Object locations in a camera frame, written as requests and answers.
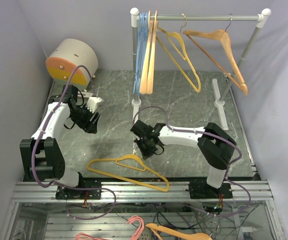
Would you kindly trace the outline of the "yellow plastic hanger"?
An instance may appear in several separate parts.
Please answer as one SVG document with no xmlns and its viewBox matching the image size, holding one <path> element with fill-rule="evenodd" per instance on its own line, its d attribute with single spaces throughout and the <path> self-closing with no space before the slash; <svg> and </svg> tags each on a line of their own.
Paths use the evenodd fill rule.
<svg viewBox="0 0 288 240">
<path fill-rule="evenodd" d="M 195 79 L 197 81 L 197 84 L 194 84 L 193 81 L 188 77 L 188 75 L 185 73 L 185 71 L 181 68 L 181 66 L 178 64 L 178 62 L 175 60 L 175 58 L 171 55 L 169 50 L 166 48 L 166 46 L 162 43 L 162 41 L 156 37 L 157 42 L 160 44 L 162 49 L 165 51 L 165 53 L 168 55 L 168 57 L 172 60 L 172 62 L 175 64 L 175 66 L 178 68 L 180 73 L 184 76 L 184 78 L 188 81 L 190 86 L 193 88 L 193 90 L 197 93 L 200 93 L 202 90 L 202 84 L 201 80 L 187 54 L 186 46 L 184 43 L 183 38 L 181 37 L 181 34 L 179 32 L 168 32 L 161 28 L 160 26 L 157 26 L 157 29 L 162 32 L 166 37 L 171 46 L 174 48 L 174 50 L 178 53 L 178 55 L 182 58 L 182 60 L 186 61 L 189 65 L 193 75 L 195 76 Z M 172 39 L 175 39 L 178 43 L 181 49 L 178 49 L 176 45 L 172 42 Z"/>
<path fill-rule="evenodd" d="M 126 165 L 126 164 L 121 163 L 121 161 L 125 161 L 125 160 L 133 160 L 133 161 L 137 162 L 139 165 L 141 165 L 142 168 L 137 168 L 137 167 L 134 167 L 134 166 L 130 166 L 130 165 Z M 138 180 L 130 179 L 130 178 L 127 178 L 127 177 L 124 177 L 124 176 L 118 176 L 118 175 L 115 175 L 115 174 L 112 174 L 112 173 L 109 173 L 109 172 L 105 172 L 105 171 L 102 171 L 102 170 L 98 170 L 98 169 L 95 169 L 95 168 L 91 167 L 91 165 L 93 163 L 96 163 L 96 162 L 114 162 L 116 165 L 119 165 L 120 167 L 132 169 L 132 170 L 136 170 L 136 171 L 140 171 L 140 172 L 150 172 L 150 173 L 154 174 L 155 176 L 157 176 L 158 178 L 162 179 L 163 182 L 166 184 L 166 187 L 159 187 L 159 186 L 156 186 L 156 185 L 151 185 L 151 184 L 148 184 L 148 183 L 144 183 L 144 182 L 141 182 L 141 181 L 138 181 Z M 135 154 L 126 154 L 126 155 L 124 155 L 122 157 L 119 157 L 119 158 L 100 158 L 100 159 L 99 158 L 97 158 L 97 159 L 95 158 L 95 159 L 91 160 L 86 165 L 86 169 L 88 171 L 90 171 L 90 172 L 94 172 L 94 173 L 97 173 L 97 174 L 100 174 L 100 175 L 104 175 L 106 177 L 111 177 L 111 178 L 114 178 L 114 179 L 117 179 L 117 180 L 125 181 L 125 182 L 128 182 L 128 183 L 132 183 L 132 184 L 139 185 L 139 186 L 142 186 L 142 187 L 150 188 L 150 189 L 153 189 L 153 190 L 157 190 L 157 191 L 161 191 L 161 192 L 168 192 L 170 190 L 169 181 L 163 175 L 160 175 L 159 173 L 157 173 L 153 169 L 151 169 L 148 166 L 146 166 L 144 164 L 143 160 L 139 156 L 137 156 Z"/>
</svg>

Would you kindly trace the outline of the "beige plastic hanger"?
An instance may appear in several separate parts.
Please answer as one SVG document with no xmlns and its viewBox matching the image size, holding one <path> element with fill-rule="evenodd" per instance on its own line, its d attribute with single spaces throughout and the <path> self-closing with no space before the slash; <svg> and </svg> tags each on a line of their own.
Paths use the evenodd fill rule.
<svg viewBox="0 0 288 240">
<path fill-rule="evenodd" d="M 148 67 L 148 77 L 147 77 L 147 94 L 152 94 L 153 84 L 154 84 L 154 70 L 155 70 L 155 49 L 156 49 L 156 33 L 157 33 L 157 11 L 155 11 L 154 23 L 152 29 L 152 42 L 150 49 L 150 59 Z"/>
<path fill-rule="evenodd" d="M 147 77 L 148 77 L 148 67 L 150 59 L 150 49 L 151 49 L 151 38 L 153 24 L 150 20 L 151 12 L 144 12 L 142 15 L 142 30 L 141 30 L 141 78 L 140 78 L 140 89 L 139 92 L 142 95 L 147 93 Z"/>
</svg>

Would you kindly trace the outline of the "brown wooden hanger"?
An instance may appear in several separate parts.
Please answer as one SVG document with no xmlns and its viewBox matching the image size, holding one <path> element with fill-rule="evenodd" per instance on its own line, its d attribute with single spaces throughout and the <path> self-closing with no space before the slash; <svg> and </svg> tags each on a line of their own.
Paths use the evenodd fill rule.
<svg viewBox="0 0 288 240">
<path fill-rule="evenodd" d="M 183 34 L 196 46 L 198 47 L 227 77 L 231 80 L 243 93 L 248 95 L 249 90 L 248 86 L 244 80 L 244 77 L 236 63 L 236 60 L 233 55 L 231 39 L 226 30 L 218 29 L 213 32 L 201 32 L 195 30 L 184 30 Z M 199 37 L 208 40 L 218 41 L 223 51 L 230 63 L 230 66 L 233 70 L 234 76 L 231 76 L 199 43 L 197 43 L 193 37 Z"/>
</svg>

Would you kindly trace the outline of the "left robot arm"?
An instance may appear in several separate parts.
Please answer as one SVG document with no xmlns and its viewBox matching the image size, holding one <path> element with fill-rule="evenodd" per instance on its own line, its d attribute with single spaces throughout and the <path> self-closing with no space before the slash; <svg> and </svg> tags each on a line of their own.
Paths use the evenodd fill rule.
<svg viewBox="0 0 288 240">
<path fill-rule="evenodd" d="M 67 119 L 87 134 L 97 133 L 100 118 L 97 108 L 103 99 L 92 95 L 78 104 L 81 94 L 77 87 L 69 85 L 63 87 L 61 94 L 52 95 L 38 130 L 19 145 L 24 169 L 23 181 L 56 184 L 57 199 L 79 199 L 86 194 L 84 177 L 66 165 L 57 142 Z"/>
</svg>

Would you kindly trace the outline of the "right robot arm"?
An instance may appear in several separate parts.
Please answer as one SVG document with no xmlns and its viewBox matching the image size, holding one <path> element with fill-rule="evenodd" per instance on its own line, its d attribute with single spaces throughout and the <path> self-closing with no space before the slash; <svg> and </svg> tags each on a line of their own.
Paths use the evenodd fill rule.
<svg viewBox="0 0 288 240">
<path fill-rule="evenodd" d="M 210 165 L 210 170 L 207 178 L 193 183 L 188 192 L 195 199 L 220 196 L 236 142 L 216 123 L 210 122 L 205 127 L 176 128 L 165 123 L 150 126 L 137 120 L 130 131 L 136 135 L 134 142 L 144 159 L 161 155 L 164 146 L 168 145 L 198 148 Z"/>
</svg>

